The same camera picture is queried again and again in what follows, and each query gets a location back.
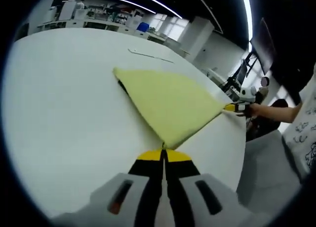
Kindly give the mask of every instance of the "person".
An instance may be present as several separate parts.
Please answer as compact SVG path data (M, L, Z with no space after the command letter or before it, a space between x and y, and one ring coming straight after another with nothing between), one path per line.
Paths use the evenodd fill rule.
M286 108L288 104L285 99L278 99L272 105L272 107ZM251 141L255 138L262 137L274 130L277 130L280 126L279 121L274 121L266 117L255 117L247 126L246 141Z
M258 92L256 93L255 103L261 104L269 93L268 87L260 87Z
M292 155L295 171L300 180L310 172L316 157L316 64L314 74L300 92L301 103L293 108L278 108L252 104L252 116L260 116L279 122L292 123L282 140Z
M80 0L80 2L77 2L76 6L75 6L75 10L79 10L79 9L84 9L84 0Z
M74 19L77 10L80 10L80 9L84 9L84 8L85 8L83 1L84 1L84 0L80 0L80 2L77 2L77 3L76 3L75 8L74 8L74 10L73 10L73 14L72 14L72 16L71 16L72 19Z

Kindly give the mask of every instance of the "ceiling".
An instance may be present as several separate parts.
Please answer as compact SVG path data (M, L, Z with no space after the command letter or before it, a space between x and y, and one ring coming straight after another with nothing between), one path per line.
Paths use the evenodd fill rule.
M174 16L174 14L151 0L128 0L144 6L157 13ZM209 19L216 31L224 33L224 37L246 49L248 47L248 26L243 0L204 0L211 8L208 11L201 0L157 0L171 8L185 19L193 21L195 16Z

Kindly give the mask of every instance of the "white pillar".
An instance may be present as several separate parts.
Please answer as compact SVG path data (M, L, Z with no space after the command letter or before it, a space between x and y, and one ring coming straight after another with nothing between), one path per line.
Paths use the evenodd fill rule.
M162 23L160 29L158 30L158 32L163 33L163 34L167 34L168 32L165 32L165 30L171 24L171 20L172 20L172 17L167 16L166 19L163 21L163 23Z
M213 29L214 26L209 20L196 16L183 35L180 36L181 48L190 54L186 57L189 62L193 62L196 58Z

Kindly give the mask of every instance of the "desk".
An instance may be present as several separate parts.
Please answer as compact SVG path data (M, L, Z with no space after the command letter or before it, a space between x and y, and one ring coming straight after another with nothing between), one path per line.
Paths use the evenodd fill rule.
M3 78L4 138L18 178L49 217L78 210L92 191L128 172L139 154L162 144L119 86L114 66L180 73L230 102L191 63L138 37L64 28L18 40ZM245 130L244 118L221 114L178 150L191 155L201 173L236 190Z
M216 84L221 85L223 83L225 83L228 79L228 77L225 79L223 76L219 75L218 73L216 73L215 71L213 71L212 69L207 69L207 70L202 70L205 73L209 73L209 78L214 78L214 82L216 82Z
M104 21L104 20L97 20L97 19L85 18L85 19L82 19L82 20L71 19L71 20L61 20L61 21L46 22L46 23L44 23L44 24L39 25L38 28L41 28L41 27L43 27L43 26L50 25L50 24L55 24L55 23L60 23L60 22L68 22L68 21L71 21L71 22L77 22L77 21L93 22L93 23L100 23L100 24L111 25L111 26L118 26L118 27L120 27L120 26L125 26L125 25L123 25L123 24L116 23L116 22L112 22L112 21Z
M158 35L156 35L156 34L154 34L154 33L148 33L148 34L149 34L150 37L154 38L154 39L152 40L152 41L154 41L154 42L163 44L163 43L166 41L165 38L163 38L163 37L161 37L161 36L158 36Z

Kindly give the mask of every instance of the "wall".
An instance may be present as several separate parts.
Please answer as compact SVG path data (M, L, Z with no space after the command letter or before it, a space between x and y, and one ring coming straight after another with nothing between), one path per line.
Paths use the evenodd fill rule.
M189 62L193 62L196 59L198 52L201 51L208 41L213 29L214 26L208 19L196 16L185 30L185 33L181 36L180 43L181 48L189 52L189 55L186 57Z
M193 61L193 65L202 70L217 68L216 72L219 75L228 78L244 53L243 49L213 32Z
M28 35L37 32L37 26L42 23L45 14L50 9L54 0L41 0L32 10L28 17L29 31Z

